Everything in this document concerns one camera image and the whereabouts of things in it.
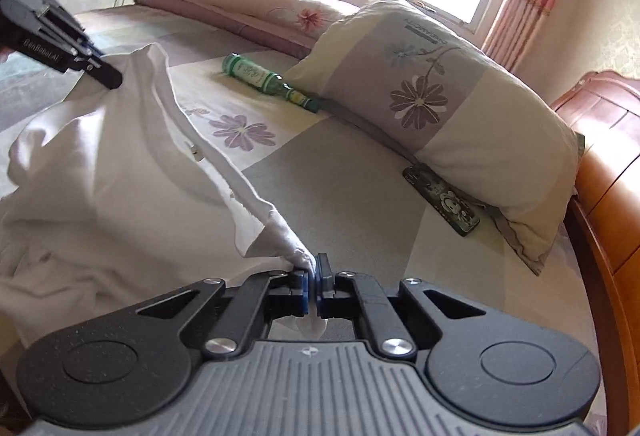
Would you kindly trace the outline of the white long sleeve shirt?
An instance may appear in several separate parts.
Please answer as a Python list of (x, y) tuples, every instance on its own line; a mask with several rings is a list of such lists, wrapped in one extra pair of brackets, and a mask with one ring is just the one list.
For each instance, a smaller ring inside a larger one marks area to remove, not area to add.
[(206, 279), (314, 271), (314, 256), (180, 109), (149, 44), (112, 62), (118, 89), (82, 77), (9, 152), (1, 312), (24, 346)]

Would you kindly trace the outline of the patchwork floral bed sheet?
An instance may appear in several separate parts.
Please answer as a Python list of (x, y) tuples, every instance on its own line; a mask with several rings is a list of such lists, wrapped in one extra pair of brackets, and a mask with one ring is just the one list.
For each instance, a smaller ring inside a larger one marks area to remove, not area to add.
[[(206, 278), (54, 331), (24, 346), (2, 336), (34, 435), (602, 435), (596, 326), (562, 224), (534, 273), (484, 205), (457, 234), (404, 178), (410, 160), (355, 119), (312, 113), (226, 76), (245, 54), (283, 71), (296, 58), (163, 11), (125, 6), (80, 16), (107, 58), (156, 44), (180, 109), (272, 203), (334, 273), (372, 276), (416, 342), (382, 358), (352, 323), (309, 313), (274, 320), (245, 354), (203, 344), (234, 288)], [(14, 55), (3, 95), (37, 100), (1, 130), (1, 200), (24, 127), (80, 78)]]

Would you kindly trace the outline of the green glass bottle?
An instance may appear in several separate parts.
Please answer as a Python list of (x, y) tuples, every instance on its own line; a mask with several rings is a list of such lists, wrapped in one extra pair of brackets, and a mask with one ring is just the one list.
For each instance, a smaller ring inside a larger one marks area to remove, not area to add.
[(280, 74), (254, 63), (243, 55), (229, 54), (222, 62), (222, 70), (228, 76), (250, 85), (262, 94), (283, 98), (313, 113), (320, 109), (317, 100), (293, 89), (284, 82)]

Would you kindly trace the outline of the floral patchwork pillow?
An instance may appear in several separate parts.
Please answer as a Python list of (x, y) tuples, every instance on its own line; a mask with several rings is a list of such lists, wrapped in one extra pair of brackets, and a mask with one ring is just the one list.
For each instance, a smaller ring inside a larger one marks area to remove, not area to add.
[(584, 142), (472, 43), (405, 0), (372, 0), (284, 78), (484, 205), (529, 269), (544, 268)]

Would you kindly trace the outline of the pink folded quilt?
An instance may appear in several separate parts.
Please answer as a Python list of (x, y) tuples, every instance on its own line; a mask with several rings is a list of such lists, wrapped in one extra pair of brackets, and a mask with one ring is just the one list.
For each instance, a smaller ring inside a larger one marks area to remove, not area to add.
[(230, 31), (296, 59), (306, 57), (334, 22), (355, 14), (341, 0), (134, 0)]

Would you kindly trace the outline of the wooden headboard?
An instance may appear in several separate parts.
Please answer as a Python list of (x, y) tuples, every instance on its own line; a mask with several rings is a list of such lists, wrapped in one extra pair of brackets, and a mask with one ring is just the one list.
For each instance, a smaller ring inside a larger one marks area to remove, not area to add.
[(586, 137), (565, 227), (596, 324), (608, 434), (639, 426), (639, 82), (591, 71), (552, 109)]

